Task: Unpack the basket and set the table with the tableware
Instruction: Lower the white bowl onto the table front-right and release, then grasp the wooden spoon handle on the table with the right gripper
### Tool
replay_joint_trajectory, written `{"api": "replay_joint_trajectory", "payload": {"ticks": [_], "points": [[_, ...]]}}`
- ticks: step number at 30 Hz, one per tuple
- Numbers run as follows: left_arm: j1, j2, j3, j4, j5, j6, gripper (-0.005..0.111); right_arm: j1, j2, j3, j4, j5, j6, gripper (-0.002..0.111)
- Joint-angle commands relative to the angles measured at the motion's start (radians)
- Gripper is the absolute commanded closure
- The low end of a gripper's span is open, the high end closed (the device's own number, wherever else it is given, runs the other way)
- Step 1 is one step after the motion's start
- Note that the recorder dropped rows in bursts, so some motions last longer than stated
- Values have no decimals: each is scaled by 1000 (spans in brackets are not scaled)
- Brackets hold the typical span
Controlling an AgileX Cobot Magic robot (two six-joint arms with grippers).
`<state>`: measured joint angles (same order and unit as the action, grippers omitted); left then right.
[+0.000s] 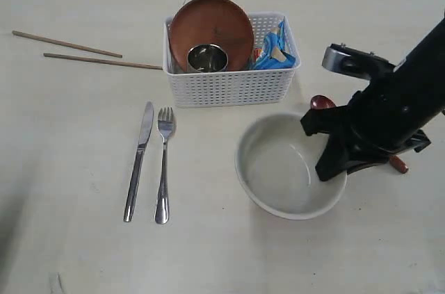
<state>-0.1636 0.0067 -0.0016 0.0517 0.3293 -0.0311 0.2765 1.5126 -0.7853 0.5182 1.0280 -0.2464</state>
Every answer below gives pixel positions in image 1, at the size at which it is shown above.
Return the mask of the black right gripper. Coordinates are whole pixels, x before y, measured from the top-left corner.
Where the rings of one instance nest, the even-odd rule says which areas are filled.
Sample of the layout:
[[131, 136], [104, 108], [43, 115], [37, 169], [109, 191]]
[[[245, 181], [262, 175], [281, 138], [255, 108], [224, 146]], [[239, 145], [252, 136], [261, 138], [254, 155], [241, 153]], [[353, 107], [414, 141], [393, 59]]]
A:
[[431, 93], [380, 93], [371, 99], [358, 92], [344, 106], [309, 109], [300, 119], [307, 136], [330, 134], [316, 173], [328, 181], [385, 164], [408, 150], [421, 152], [431, 144], [422, 130], [431, 120]]

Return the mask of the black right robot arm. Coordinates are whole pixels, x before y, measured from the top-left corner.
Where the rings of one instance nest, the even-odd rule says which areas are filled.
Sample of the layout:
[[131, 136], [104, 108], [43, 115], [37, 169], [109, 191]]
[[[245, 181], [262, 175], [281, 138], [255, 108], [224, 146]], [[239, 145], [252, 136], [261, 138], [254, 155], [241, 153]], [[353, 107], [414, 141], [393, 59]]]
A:
[[342, 44], [326, 48], [322, 66], [369, 85], [343, 106], [312, 105], [300, 123], [307, 136], [329, 136], [316, 172], [321, 181], [382, 165], [430, 144], [422, 127], [444, 110], [444, 22], [399, 62]]

